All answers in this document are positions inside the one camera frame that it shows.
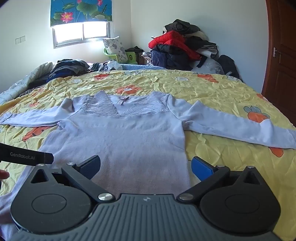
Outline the person's left hand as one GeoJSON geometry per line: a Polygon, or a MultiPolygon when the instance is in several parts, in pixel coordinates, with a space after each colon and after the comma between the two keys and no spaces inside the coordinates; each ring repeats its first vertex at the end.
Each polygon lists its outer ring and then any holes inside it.
{"type": "Polygon", "coordinates": [[[10,177],[10,173],[5,170],[0,170],[0,180],[6,180],[10,177]]]}

